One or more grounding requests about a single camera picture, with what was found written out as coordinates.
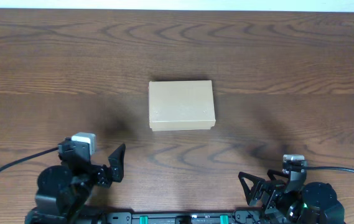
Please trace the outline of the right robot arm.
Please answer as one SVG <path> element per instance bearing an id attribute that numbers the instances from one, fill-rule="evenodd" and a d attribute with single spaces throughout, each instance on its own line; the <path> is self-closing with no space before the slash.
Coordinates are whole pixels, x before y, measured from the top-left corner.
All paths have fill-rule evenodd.
<path id="1" fill-rule="evenodd" d="M 233 213 L 235 223 L 344 224 L 345 209 L 330 184 L 306 183 L 307 172 L 269 169 L 268 180 L 240 172 L 248 208 Z"/>

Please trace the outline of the cardboard box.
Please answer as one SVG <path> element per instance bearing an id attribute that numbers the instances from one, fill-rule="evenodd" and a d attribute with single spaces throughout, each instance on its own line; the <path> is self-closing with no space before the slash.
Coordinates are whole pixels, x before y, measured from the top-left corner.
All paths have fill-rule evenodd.
<path id="1" fill-rule="evenodd" d="M 210 80 L 149 82 L 152 131 L 206 130 L 216 123 Z"/>

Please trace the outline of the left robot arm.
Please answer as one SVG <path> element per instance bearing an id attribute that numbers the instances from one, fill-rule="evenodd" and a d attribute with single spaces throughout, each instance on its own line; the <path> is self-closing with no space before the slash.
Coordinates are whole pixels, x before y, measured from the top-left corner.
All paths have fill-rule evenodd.
<path id="1" fill-rule="evenodd" d="M 107 214 L 87 207 L 95 186 L 110 188 L 124 177 L 126 145 L 121 144 L 109 157 L 109 166 L 94 165 L 90 144 L 66 138 L 58 144 L 59 166 L 43 170 L 37 179 L 36 207 L 25 217 L 26 223 L 107 223 Z"/>

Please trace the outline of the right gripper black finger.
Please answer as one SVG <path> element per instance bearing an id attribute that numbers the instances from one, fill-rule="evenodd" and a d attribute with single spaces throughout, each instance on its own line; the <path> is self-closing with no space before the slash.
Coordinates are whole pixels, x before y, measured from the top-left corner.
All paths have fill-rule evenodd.
<path id="1" fill-rule="evenodd" d="M 263 196 L 263 185 L 266 181 L 263 178 L 245 172 L 239 172 L 238 178 L 244 190 L 248 206 L 255 206 Z"/>
<path id="2" fill-rule="evenodd" d="M 289 178 L 288 174 L 285 174 L 285 173 L 278 171 L 278 170 L 272 170 L 272 169 L 268 170 L 267 175 L 270 178 L 270 180 L 277 180 L 277 177 L 283 177 L 283 178 L 287 178 L 287 179 Z"/>

